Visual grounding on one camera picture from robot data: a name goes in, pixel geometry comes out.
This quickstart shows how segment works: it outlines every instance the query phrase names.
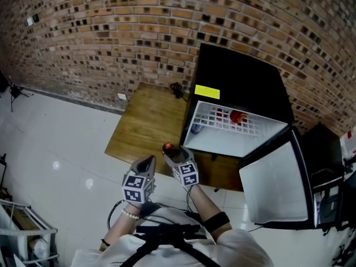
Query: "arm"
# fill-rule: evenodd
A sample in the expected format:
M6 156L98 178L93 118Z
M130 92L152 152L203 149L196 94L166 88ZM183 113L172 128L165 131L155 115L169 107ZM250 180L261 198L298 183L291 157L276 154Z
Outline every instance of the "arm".
M192 187L190 196L203 222L221 212L221 210L209 199L209 197L206 196L199 185L194 185ZM232 227L230 223L225 224L211 232L211 236L216 241L221 234L231 229Z
M128 203L125 210L130 214L138 216L140 214L142 204L135 203L135 206L139 209ZM121 214L118 217L117 221L114 223L114 225L111 227L111 229L108 231L108 233L105 235L105 242L107 242L108 244L113 244L119 239L120 236L130 234L132 228L135 226L135 222L135 219L127 215ZM105 251L105 249L107 249L107 246L102 243L100 245L100 251Z

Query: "white tile floor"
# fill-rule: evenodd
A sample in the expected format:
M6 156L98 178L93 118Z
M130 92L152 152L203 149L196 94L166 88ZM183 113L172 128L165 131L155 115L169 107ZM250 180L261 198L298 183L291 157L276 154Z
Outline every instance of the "white tile floor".
M60 264L70 266L78 248L98 248L106 219L122 199L129 164L104 154L119 115L35 94L20 96L10 112L10 95L0 99L0 154L7 154L4 185L14 200L58 228ZM185 208L185 191L173 178L156 174L151 199ZM204 187L233 227L251 230L244 193ZM345 233L332 230L259 229L251 233L275 266L329 266Z

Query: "black mini fridge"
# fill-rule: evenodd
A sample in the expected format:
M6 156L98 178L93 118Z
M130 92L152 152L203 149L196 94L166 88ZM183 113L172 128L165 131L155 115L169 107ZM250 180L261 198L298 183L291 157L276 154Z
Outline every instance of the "black mini fridge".
M277 68L201 44L180 144L238 157L250 220L269 228L315 227L312 188L293 122Z

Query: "black armband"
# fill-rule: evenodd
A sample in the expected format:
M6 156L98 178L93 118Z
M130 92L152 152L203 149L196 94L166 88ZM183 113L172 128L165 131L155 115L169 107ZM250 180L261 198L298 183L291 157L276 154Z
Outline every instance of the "black armband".
M101 240L101 242L102 242L102 243L104 243L107 247L109 247L109 246L110 246L110 244L109 244L109 243L107 243L104 239L102 239L102 240Z
M215 216L212 216L207 221L203 222L203 226L206 228L208 232L213 232L214 230L222 227L225 224L230 222L228 216L222 211Z

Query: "beaded bracelet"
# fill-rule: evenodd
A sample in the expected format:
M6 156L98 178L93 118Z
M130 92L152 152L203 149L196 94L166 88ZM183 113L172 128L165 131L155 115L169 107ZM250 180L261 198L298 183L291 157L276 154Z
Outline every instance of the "beaded bracelet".
M125 209L122 209L121 212L124 214L124 215L127 215L135 220L138 220L140 217L139 216L135 216L133 214L130 214L129 212L127 212Z

